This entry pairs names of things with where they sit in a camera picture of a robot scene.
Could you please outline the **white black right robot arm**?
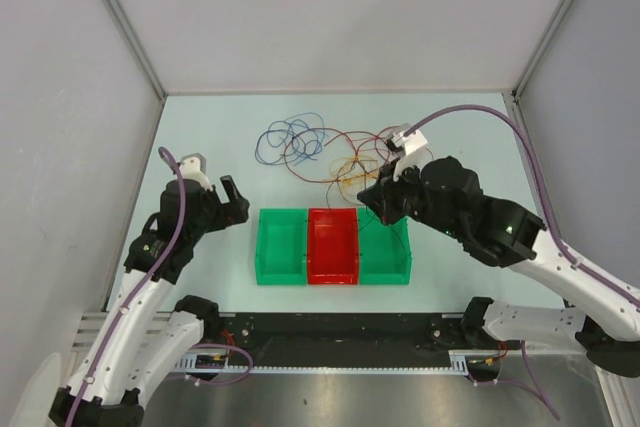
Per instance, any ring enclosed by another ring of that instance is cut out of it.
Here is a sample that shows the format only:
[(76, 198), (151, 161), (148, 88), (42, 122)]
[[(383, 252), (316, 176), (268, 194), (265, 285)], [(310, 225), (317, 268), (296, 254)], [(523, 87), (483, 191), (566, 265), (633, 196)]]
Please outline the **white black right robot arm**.
[(610, 373), (639, 375), (639, 291), (568, 248), (536, 214), (483, 193), (477, 174), (453, 157), (381, 167), (357, 198), (385, 225), (410, 218), (457, 241), (474, 260), (508, 268), (566, 300), (553, 308), (473, 298), (459, 323), (464, 346), (533, 342), (580, 352)]

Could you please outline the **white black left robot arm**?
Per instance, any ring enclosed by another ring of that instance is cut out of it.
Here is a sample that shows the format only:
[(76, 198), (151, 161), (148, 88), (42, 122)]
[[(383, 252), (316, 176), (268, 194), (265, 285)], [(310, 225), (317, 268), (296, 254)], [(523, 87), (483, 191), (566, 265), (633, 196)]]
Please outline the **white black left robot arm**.
[(230, 176), (220, 179), (221, 201), (202, 174), (169, 182), (129, 247), (117, 301), (49, 417), (57, 426), (139, 426), (165, 377), (195, 345), (214, 344), (224, 330), (217, 303), (195, 295), (179, 300), (152, 341), (145, 336), (158, 308), (191, 262), (206, 234), (243, 224), (249, 201)]

